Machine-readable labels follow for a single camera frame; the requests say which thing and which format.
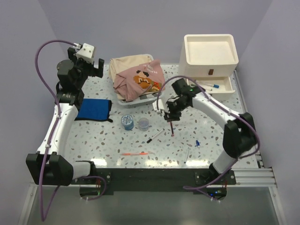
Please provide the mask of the white drawer cabinet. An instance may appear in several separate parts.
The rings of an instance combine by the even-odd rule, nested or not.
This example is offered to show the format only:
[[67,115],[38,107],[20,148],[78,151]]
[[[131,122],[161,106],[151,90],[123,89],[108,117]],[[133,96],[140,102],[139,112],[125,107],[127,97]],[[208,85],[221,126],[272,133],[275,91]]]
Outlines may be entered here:
[[[231,34],[187,34],[184,36],[178,74],[195,79],[219,101],[225,101],[235,93],[230,76],[239,63]],[[219,89],[203,83],[219,85]]]

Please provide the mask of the black capped white marker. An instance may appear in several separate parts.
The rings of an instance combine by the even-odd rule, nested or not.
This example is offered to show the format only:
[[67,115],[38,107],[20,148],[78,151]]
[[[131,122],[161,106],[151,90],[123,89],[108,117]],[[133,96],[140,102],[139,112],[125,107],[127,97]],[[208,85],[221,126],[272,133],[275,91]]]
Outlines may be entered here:
[[150,143],[151,141],[153,141],[154,139],[156,139],[159,135],[161,135],[164,132],[164,128],[159,130],[155,135],[153,135],[146,143]]

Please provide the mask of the white laundry basket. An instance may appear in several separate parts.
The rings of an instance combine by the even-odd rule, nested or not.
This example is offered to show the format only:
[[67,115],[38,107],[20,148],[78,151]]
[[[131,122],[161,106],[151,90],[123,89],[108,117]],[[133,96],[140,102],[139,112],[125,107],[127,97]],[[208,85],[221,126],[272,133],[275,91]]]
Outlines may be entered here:
[[137,106],[141,106],[141,105],[147,105],[147,104],[151,104],[156,100],[157,94],[159,92],[161,92],[160,96],[162,96],[164,89],[162,88],[160,91],[158,92],[148,92],[145,93],[141,96],[139,96],[137,99],[133,100],[133,101],[126,101],[125,99],[123,99],[121,97],[121,95],[117,94],[117,99],[120,105],[126,107],[126,108],[132,108],[132,107],[137,107]]

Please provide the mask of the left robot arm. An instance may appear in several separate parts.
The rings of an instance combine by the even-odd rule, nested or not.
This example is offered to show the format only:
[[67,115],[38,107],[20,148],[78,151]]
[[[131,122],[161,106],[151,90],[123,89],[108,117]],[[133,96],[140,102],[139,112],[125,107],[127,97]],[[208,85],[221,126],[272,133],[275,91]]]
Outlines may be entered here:
[[64,153],[70,129],[82,106],[82,87],[89,76],[103,76],[104,60],[99,59],[100,67],[95,68],[95,47],[86,43],[70,47],[67,52],[68,59],[57,65],[58,102],[50,127],[37,152],[26,157],[26,165],[37,185],[68,186],[78,178],[92,184],[97,179],[91,161],[70,163],[64,158]]

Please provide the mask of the magenta pen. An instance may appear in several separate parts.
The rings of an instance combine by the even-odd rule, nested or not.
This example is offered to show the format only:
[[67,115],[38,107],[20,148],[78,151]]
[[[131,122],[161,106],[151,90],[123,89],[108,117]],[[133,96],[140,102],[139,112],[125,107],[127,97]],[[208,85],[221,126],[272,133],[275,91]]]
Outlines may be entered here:
[[174,129],[173,129],[173,122],[170,121],[170,127],[171,127],[171,137],[174,137]]

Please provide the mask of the blue capped white marker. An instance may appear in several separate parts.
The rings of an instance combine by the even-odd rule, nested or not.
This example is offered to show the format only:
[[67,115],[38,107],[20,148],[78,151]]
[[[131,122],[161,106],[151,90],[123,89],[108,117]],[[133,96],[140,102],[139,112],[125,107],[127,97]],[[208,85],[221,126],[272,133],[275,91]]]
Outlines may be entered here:
[[206,85],[206,86],[209,86],[209,87],[212,87],[212,88],[219,89],[219,85],[217,85],[217,84],[212,84],[212,83],[203,83],[203,85]]

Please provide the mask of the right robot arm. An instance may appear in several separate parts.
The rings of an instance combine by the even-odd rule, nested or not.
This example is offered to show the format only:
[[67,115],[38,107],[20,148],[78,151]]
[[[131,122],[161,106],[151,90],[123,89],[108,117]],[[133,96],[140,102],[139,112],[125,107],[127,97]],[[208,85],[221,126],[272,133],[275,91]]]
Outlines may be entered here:
[[248,151],[260,144],[253,117],[247,112],[238,113],[224,106],[199,84],[190,86],[186,82],[187,78],[176,78],[172,84],[176,97],[163,103],[160,110],[165,113],[164,119],[172,122],[179,121],[181,112],[192,107],[208,115],[223,129],[223,151],[210,164],[208,171],[208,179],[214,184],[220,184],[225,179],[225,173],[238,159],[248,157]]

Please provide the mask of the orange pen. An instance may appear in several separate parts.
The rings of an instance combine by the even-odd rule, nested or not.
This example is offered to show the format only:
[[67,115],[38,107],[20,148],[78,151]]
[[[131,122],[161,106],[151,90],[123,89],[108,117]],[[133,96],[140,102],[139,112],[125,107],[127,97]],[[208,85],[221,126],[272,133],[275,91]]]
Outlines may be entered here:
[[122,156],[139,156],[139,155],[148,155],[147,152],[138,152],[138,153],[121,153]]

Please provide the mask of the pink printed t-shirt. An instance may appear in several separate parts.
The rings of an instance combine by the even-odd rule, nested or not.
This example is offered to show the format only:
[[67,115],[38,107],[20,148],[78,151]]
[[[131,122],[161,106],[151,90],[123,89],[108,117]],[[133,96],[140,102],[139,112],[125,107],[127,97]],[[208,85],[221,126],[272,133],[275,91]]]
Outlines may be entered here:
[[128,102],[145,93],[160,91],[164,83],[160,60],[153,60],[119,72],[114,80],[113,89]]

